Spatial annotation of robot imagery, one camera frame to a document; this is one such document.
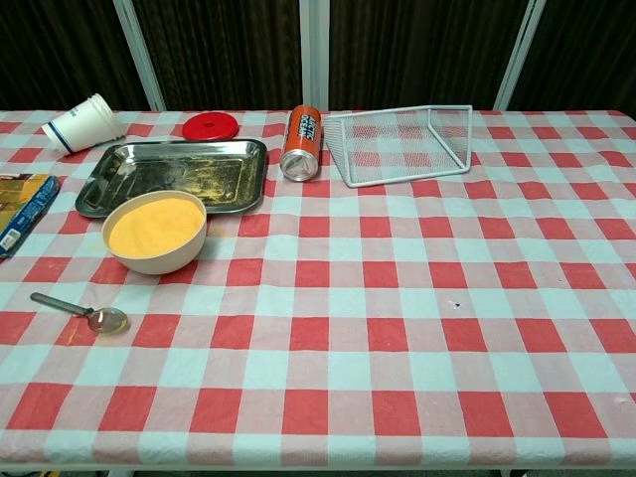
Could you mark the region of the yellow powder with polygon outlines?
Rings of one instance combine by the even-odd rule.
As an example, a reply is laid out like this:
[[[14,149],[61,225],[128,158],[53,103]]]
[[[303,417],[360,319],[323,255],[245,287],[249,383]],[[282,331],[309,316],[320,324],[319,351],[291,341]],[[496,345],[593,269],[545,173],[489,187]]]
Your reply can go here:
[[[107,244],[120,256],[162,255],[192,239],[203,221],[203,213],[193,202],[160,199],[125,213],[112,227]]]

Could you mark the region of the yellow blue cardboard box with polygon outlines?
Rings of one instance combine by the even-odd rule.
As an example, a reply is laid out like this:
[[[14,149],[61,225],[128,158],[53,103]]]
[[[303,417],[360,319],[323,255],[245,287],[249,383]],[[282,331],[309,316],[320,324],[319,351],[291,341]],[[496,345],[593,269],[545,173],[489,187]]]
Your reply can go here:
[[[0,174],[0,259],[11,257],[60,191],[48,174]]]

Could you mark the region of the silver metal spoon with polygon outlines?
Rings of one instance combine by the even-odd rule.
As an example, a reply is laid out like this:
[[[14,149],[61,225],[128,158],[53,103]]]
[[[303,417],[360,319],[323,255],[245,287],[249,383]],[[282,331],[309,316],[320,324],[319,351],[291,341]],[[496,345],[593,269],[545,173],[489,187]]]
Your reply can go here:
[[[85,308],[39,292],[33,292],[30,298],[45,306],[84,317],[88,327],[97,333],[117,333],[128,325],[127,315],[116,308]]]

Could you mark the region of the stacked white paper cups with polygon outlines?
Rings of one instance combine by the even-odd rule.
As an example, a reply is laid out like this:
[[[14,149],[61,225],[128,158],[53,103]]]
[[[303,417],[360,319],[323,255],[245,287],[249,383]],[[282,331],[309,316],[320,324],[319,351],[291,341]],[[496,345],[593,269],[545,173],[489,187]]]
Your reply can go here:
[[[96,93],[42,126],[54,146],[63,154],[74,154],[125,135],[113,111]]]

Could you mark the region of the orange soda can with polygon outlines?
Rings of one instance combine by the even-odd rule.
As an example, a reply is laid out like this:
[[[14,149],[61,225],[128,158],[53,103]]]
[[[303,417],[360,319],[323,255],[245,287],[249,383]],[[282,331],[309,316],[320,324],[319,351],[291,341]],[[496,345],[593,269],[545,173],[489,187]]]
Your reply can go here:
[[[305,182],[318,172],[321,150],[321,114],[313,106],[301,104],[290,113],[287,134],[280,157],[285,178]]]

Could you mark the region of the red round plastic lid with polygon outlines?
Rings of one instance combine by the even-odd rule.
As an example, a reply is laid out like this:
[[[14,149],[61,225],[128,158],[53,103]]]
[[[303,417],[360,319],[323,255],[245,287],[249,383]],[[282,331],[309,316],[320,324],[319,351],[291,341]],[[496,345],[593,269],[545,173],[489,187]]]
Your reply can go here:
[[[237,120],[224,112],[204,112],[188,119],[182,128],[182,136],[189,141],[225,140],[239,132]]]

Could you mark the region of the white partition post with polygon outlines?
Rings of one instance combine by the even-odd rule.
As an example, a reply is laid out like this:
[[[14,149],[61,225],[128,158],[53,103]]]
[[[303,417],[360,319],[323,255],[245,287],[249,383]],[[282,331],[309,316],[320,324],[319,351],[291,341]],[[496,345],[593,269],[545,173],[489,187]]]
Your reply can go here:
[[[494,110],[507,110],[540,24],[547,0],[528,0],[518,35],[494,101]]]
[[[329,109],[330,0],[298,0],[302,99]]]
[[[165,100],[137,18],[133,0],[112,1],[149,107],[153,111],[163,111],[166,109]]]

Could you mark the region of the red white checkered tablecloth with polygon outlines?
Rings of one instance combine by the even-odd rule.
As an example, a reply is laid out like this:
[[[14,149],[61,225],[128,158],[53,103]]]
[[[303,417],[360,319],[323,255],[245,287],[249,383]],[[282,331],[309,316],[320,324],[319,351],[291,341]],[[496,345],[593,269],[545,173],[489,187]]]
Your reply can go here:
[[[129,271],[45,111],[0,112],[0,172],[62,188],[0,262],[0,468],[512,467],[636,472],[636,120],[480,112],[461,176],[283,179],[287,116],[242,111],[260,206],[199,257]],[[127,315],[117,333],[33,292]]]

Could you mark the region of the dark brown curtain panel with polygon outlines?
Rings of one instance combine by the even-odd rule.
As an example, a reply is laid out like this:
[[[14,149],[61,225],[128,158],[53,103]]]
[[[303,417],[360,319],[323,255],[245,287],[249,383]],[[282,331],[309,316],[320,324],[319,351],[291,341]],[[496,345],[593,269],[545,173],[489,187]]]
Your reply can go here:
[[[546,0],[509,107],[636,118],[636,0]]]
[[[0,0],[0,110],[149,103],[112,0]]]
[[[330,0],[329,107],[493,107],[528,0]]]
[[[299,0],[133,0],[170,110],[302,101]]]

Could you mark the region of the yellow bowl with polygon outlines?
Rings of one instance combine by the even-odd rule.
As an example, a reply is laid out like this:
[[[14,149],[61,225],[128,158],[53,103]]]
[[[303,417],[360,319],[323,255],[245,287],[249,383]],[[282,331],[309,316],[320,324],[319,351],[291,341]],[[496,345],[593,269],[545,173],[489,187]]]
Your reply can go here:
[[[111,229],[125,213],[131,212],[135,208],[144,204],[168,198],[189,200],[197,205],[203,213],[203,225],[193,238],[191,238],[188,242],[186,242],[179,248],[175,248],[162,255],[156,255],[148,258],[120,256],[110,249],[107,244],[107,240],[110,235]],[[110,254],[115,257],[120,263],[133,271],[154,275],[165,274],[178,270],[191,262],[201,251],[205,241],[206,232],[207,213],[202,201],[189,193],[180,191],[152,192],[130,199],[108,215],[101,230],[102,238],[108,252],[110,252]]]

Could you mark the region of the stainless steel rectangular tray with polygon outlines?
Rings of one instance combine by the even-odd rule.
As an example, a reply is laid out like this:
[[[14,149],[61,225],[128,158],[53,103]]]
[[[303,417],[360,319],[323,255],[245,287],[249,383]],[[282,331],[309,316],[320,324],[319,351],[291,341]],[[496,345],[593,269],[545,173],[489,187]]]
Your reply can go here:
[[[131,142],[109,147],[76,199],[104,218],[135,197],[165,191],[199,198],[209,214],[242,213],[262,200],[266,146],[254,139]]]

